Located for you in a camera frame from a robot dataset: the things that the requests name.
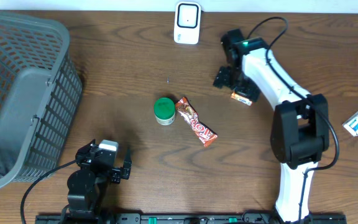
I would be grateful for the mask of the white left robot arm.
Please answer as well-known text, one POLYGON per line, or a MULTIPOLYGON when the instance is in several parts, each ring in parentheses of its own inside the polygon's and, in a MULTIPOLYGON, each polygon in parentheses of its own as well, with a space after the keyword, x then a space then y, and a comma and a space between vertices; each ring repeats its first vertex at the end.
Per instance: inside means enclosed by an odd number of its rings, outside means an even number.
POLYGON ((81 147, 75 156, 79 170, 67 180, 68 205, 63 208, 60 223, 115 223, 114 215, 101 207, 111 184, 129 179, 131 150, 126 149, 122 166, 115 166, 117 142, 92 140, 81 147))

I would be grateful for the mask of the red chocolate bar wrapper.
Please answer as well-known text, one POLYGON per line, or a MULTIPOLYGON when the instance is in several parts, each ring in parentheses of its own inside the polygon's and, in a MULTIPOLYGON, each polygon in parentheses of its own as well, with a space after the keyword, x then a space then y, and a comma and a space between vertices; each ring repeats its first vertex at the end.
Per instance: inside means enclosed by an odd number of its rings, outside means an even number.
POLYGON ((176 104, 177 112, 183 117, 186 123, 192 128, 198 139, 203 143, 204 147, 209 147, 218 135, 212 131, 207 125, 199 120, 198 113, 190 105, 186 97, 181 98, 176 104))

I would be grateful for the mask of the orange small box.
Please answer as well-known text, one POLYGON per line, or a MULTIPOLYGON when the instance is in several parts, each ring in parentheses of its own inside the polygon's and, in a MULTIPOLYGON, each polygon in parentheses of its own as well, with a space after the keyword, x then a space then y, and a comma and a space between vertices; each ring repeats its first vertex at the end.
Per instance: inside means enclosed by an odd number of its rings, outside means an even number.
POLYGON ((237 94, 236 92, 232 92, 231 94, 231 98, 237 101, 240 101, 243 104, 246 104, 248 106, 252 105, 252 101, 244 96, 241 96, 239 94, 237 94))

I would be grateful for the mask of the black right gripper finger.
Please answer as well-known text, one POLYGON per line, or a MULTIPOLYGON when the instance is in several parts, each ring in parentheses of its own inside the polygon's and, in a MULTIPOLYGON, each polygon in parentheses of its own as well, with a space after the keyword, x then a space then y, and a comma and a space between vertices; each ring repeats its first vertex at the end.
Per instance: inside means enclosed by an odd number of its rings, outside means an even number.
POLYGON ((254 84, 245 84, 245 85, 238 85, 235 87, 234 91, 251 102, 257 102, 260 96, 260 90, 259 88, 254 84))
POLYGON ((220 67, 219 71, 214 79, 213 86, 216 88, 222 88, 224 86, 231 86, 231 68, 220 67))

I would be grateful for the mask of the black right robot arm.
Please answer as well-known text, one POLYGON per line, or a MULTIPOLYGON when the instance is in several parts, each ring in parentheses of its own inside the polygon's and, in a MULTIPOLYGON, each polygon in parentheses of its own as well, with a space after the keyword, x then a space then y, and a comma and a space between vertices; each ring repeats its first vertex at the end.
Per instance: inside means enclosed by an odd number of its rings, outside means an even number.
POLYGON ((219 69, 213 85, 229 87, 249 105, 264 95, 273 109, 270 145, 281 173, 270 222, 311 223, 313 170, 329 146, 328 125, 317 110, 327 115, 327 100, 299 86, 262 38, 245 39, 240 29, 234 29, 222 36, 221 45, 229 65, 219 69))

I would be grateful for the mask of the green lid jar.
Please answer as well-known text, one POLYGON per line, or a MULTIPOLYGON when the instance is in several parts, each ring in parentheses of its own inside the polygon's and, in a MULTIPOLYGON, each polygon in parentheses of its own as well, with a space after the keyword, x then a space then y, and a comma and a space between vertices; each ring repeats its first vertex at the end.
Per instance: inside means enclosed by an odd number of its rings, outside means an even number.
POLYGON ((163 126, 170 125, 175 120, 176 108, 169 98, 159 98, 154 104, 154 115, 157 122, 163 126))

